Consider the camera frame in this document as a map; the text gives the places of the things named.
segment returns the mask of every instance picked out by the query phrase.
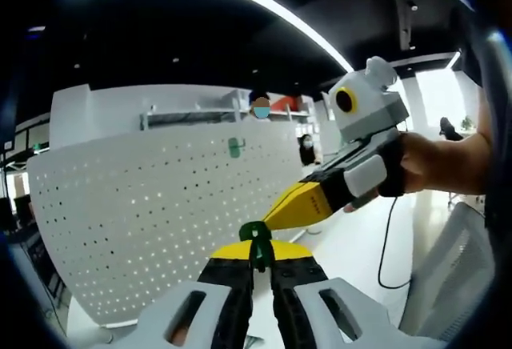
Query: desk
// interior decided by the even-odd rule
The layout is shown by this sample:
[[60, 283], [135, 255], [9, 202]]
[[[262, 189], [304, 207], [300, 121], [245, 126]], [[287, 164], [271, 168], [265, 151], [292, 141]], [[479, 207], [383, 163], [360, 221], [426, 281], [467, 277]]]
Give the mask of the desk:
[[14, 263], [39, 306], [44, 311], [52, 311], [51, 302], [58, 305], [64, 286], [46, 252], [36, 223], [7, 235], [6, 241]]

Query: red object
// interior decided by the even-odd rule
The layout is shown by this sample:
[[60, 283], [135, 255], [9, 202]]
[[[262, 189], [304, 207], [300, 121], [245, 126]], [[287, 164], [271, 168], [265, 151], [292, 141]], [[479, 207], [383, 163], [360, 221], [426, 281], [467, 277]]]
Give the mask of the red object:
[[290, 105], [291, 111], [298, 111], [297, 99], [295, 97], [283, 97], [270, 105], [272, 111], [286, 111], [286, 105]]

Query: green clip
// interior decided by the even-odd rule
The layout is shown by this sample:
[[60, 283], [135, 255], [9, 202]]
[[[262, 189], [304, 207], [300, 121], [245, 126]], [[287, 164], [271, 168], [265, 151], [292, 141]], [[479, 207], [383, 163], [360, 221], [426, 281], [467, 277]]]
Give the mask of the green clip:
[[240, 148], [246, 146], [246, 140], [243, 140], [242, 145], [238, 145], [238, 140], [236, 137], [231, 137], [227, 140], [227, 146], [230, 149], [230, 157], [238, 158], [240, 157]]
[[253, 267], [264, 272], [266, 267], [274, 263], [272, 233], [263, 221], [253, 221], [242, 225], [238, 232], [241, 241], [252, 240], [250, 244], [250, 260]]

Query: white floor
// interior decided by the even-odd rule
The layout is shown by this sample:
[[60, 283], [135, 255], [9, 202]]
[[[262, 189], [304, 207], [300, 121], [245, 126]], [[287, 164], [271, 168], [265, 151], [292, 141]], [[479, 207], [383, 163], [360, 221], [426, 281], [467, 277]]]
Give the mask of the white floor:
[[[330, 277], [342, 277], [365, 294], [387, 307], [390, 320], [398, 326], [406, 302], [407, 287], [398, 291], [381, 288], [377, 282], [378, 263], [391, 199], [377, 199], [351, 215], [338, 213], [315, 226], [317, 235], [305, 234], [298, 241], [310, 248], [314, 257]], [[394, 208], [390, 236], [382, 268], [382, 282], [388, 286], [404, 283], [422, 261], [439, 236], [450, 210], [448, 194], [425, 191], [400, 198]], [[256, 274], [254, 314], [249, 334], [262, 339], [253, 347], [282, 347], [273, 318], [271, 296], [266, 275]], [[58, 310], [67, 329], [67, 307]], [[49, 321], [60, 328], [54, 317]], [[114, 334], [117, 338], [129, 332]], [[86, 347], [69, 337], [75, 347]]]

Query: yellow camera ring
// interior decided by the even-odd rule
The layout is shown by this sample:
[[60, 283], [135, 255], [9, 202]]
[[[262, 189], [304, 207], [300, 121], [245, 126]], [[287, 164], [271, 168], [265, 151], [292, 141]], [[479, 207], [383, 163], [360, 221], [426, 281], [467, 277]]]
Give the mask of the yellow camera ring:
[[342, 112], [347, 114], [355, 113], [358, 110], [358, 100], [354, 92], [347, 87], [340, 87], [336, 92], [336, 104]]

